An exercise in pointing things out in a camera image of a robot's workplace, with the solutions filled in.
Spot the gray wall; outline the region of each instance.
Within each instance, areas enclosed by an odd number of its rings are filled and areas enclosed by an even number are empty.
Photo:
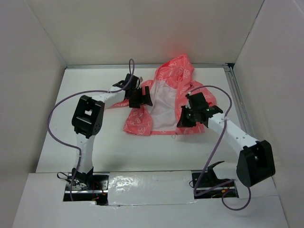
[[[234,69],[254,133],[277,157],[290,228],[304,224],[304,4],[297,2],[265,0]]]
[[[263,0],[27,0],[68,65],[235,62]]]
[[[0,2],[0,226],[12,226],[64,66],[22,0]]]

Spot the purple cable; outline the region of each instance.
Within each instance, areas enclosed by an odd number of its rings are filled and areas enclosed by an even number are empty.
[[[229,108],[227,109],[227,111],[226,111],[226,113],[225,113],[225,117],[227,117],[227,115],[228,115],[228,113],[229,113],[229,111],[230,111],[230,109],[231,109],[231,107],[232,107],[232,99],[231,99],[230,95],[229,95],[225,90],[223,90],[223,89],[221,89],[221,88],[219,88],[219,87],[217,87],[217,86],[214,86],[214,85],[213,85],[213,86],[212,86],[212,85],[203,85],[203,86],[200,86],[200,87],[198,87],[198,88],[195,88],[195,89],[191,90],[191,93],[194,92],[195,90],[198,90],[198,89],[201,89],[201,88],[206,88],[206,87],[218,89],[218,90],[222,91],[222,92],[228,97],[228,99],[229,99]],[[197,197],[197,196],[201,196],[201,195],[203,195],[203,194],[206,194],[206,193],[208,193],[208,192],[210,192],[210,191],[212,191],[212,190],[214,190],[214,189],[216,189],[216,188],[218,188],[218,187],[224,186],[224,185],[229,184],[229,183],[231,183],[231,182],[234,181],[234,180],[228,180],[228,181],[226,181],[226,182],[224,182],[224,183],[221,183],[221,184],[218,184],[218,185],[216,185],[216,186],[214,186],[214,187],[212,187],[212,188],[210,188],[210,189],[208,189],[208,190],[205,190],[205,191],[202,191],[202,192],[200,192],[200,193],[197,193],[197,188],[198,188],[198,186],[199,186],[199,184],[200,184],[200,182],[201,182],[201,180],[202,180],[202,178],[203,178],[203,176],[204,176],[204,174],[205,174],[205,171],[207,170],[207,168],[208,168],[208,166],[209,166],[209,164],[210,164],[210,162],[211,162],[211,159],[213,158],[213,156],[214,156],[216,150],[217,150],[218,147],[219,147],[220,142],[222,141],[222,139],[223,139],[223,137],[224,137],[226,128],[227,128],[227,119],[225,118],[225,119],[224,119],[224,128],[223,128],[223,131],[222,131],[222,133],[220,134],[217,143],[215,144],[215,146],[214,146],[214,148],[213,148],[213,150],[212,150],[212,152],[211,152],[211,154],[210,154],[210,156],[209,156],[209,158],[208,158],[208,160],[207,160],[207,162],[206,162],[206,164],[205,164],[203,170],[201,171],[201,174],[199,175],[198,180],[197,180],[196,183],[195,183],[193,192],[194,192],[194,196],[196,196],[196,197]],[[223,202],[223,204],[224,204],[224,206],[225,206],[226,208],[228,208],[228,209],[230,209],[230,210],[238,211],[238,210],[242,210],[242,209],[246,208],[246,207],[249,205],[249,203],[250,203],[250,201],[251,201],[251,191],[250,191],[250,188],[248,188],[248,191],[249,191],[249,198],[248,198],[247,203],[246,203],[244,206],[242,206],[241,208],[238,208],[238,209],[231,208],[231,207],[229,207],[229,206],[224,202],[224,197],[225,197],[225,195],[226,195],[228,192],[230,192],[230,191],[232,191],[232,190],[229,190],[229,191],[225,192],[225,193],[223,194],[223,196],[222,196],[222,202]]]
[[[75,176],[76,176],[76,173],[79,169],[79,166],[80,166],[80,162],[81,162],[81,155],[82,155],[82,152],[81,152],[81,149],[78,147],[78,146],[74,146],[74,145],[71,145],[71,144],[68,144],[64,141],[61,141],[60,139],[58,139],[51,131],[49,125],[50,125],[50,122],[51,122],[51,118],[52,118],[52,114],[54,112],[54,110],[60,105],[62,104],[63,102],[65,102],[66,100],[74,97],[74,96],[77,96],[77,95],[80,95],[80,94],[86,94],[86,93],[118,93],[122,90],[124,90],[132,81],[132,78],[133,78],[133,75],[134,75],[134,70],[135,70],[135,63],[134,63],[134,60],[132,58],[130,58],[129,60],[129,71],[130,71],[130,74],[131,74],[131,77],[129,79],[129,81],[127,82],[127,84],[119,89],[119,90],[115,90],[115,91],[106,91],[106,90],[87,90],[87,91],[82,91],[82,92],[78,92],[78,93],[75,93],[75,94],[72,94],[64,99],[62,99],[61,101],[59,101],[57,104],[55,104],[55,106],[53,107],[53,109],[51,110],[49,116],[48,116],[48,119],[47,119],[47,132],[51,135],[51,137],[57,141],[58,143],[61,143],[62,145],[65,145],[65,146],[68,146],[68,147],[71,147],[71,148],[75,148],[75,149],[78,149],[79,150],[79,158],[78,158],[78,162],[77,162],[77,166],[75,168],[75,172],[72,176],[72,180],[71,180],[71,183],[70,183],[70,198],[71,198],[71,201],[73,201],[73,196],[72,196],[72,187],[73,187],[73,182],[74,182],[74,179],[75,179]]]

